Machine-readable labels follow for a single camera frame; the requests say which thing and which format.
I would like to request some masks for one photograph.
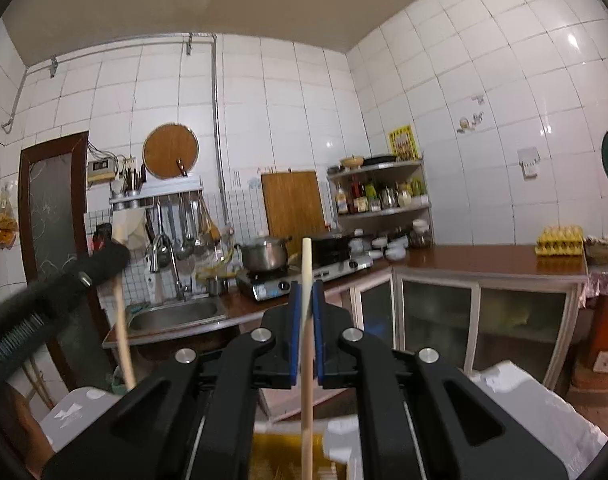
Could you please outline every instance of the cutting board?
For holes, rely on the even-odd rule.
[[[265,173],[262,190],[270,235],[293,237],[289,256],[302,250],[303,237],[326,230],[315,171]]]

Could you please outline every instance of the brown door frame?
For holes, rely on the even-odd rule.
[[[35,250],[33,247],[33,234],[31,229],[31,209],[29,202],[29,179],[31,165],[54,156],[71,154],[70,164],[70,200],[73,216],[73,236],[78,257],[88,254],[86,246],[86,229],[84,227],[84,213],[86,212],[86,151],[88,149],[88,131],[60,137],[59,139],[42,142],[25,148],[20,154],[20,168],[18,176],[18,216],[22,250],[22,262],[26,281],[32,282],[38,278],[37,264],[35,263]],[[100,340],[103,340],[111,327],[106,314],[100,306],[97,291],[91,288],[88,291],[88,307],[93,324]],[[55,338],[46,343],[50,356],[53,359],[62,380],[69,391],[81,386],[77,384],[75,375],[66,362],[62,348]],[[115,366],[114,357],[107,352],[111,365]]]

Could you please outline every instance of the yellow egg tray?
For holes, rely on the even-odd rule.
[[[581,256],[584,233],[578,225],[546,227],[535,246],[537,256]]]

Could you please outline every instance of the round wooden cutting board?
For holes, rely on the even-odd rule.
[[[155,128],[144,142],[142,157],[149,173],[157,178],[181,176],[179,158],[186,171],[190,171],[199,153],[193,132],[182,124],[162,124]]]

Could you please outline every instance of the plastic bag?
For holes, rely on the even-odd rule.
[[[15,184],[8,183],[0,193],[0,248],[13,247],[19,227],[11,206],[11,193]]]

